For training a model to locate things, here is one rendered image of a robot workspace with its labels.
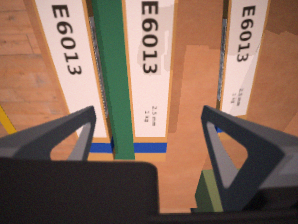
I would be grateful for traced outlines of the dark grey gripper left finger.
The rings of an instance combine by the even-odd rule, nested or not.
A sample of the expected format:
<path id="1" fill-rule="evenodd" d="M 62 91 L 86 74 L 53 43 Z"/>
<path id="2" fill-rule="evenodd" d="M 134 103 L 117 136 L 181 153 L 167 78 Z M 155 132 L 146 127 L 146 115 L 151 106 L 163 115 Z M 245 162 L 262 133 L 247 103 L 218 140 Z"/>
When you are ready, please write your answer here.
<path id="1" fill-rule="evenodd" d="M 52 160 L 52 149 L 84 125 L 67 160 L 87 161 L 96 121 L 95 108 L 90 105 L 61 118 L 0 137 L 0 157 Z"/>

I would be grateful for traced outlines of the brown cardboard pack with white e6013 label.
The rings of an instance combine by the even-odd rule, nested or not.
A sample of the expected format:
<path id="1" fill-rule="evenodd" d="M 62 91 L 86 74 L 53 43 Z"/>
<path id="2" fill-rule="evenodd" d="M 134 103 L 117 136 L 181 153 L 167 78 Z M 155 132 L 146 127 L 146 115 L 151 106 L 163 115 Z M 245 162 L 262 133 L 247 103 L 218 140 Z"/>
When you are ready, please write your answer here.
<path id="1" fill-rule="evenodd" d="M 122 0 L 135 161 L 165 161 L 178 0 Z"/>

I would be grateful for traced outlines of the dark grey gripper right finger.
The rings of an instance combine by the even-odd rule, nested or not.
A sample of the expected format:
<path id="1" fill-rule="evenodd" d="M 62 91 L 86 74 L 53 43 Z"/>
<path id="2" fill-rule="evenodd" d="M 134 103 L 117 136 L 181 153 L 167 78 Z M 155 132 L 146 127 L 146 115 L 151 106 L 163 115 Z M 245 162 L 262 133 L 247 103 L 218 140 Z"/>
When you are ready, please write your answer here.
<path id="1" fill-rule="evenodd" d="M 267 187 L 298 186 L 298 137 L 208 105 L 201 123 L 223 212 L 241 211 Z M 238 171 L 224 149 L 218 127 L 247 150 Z"/>

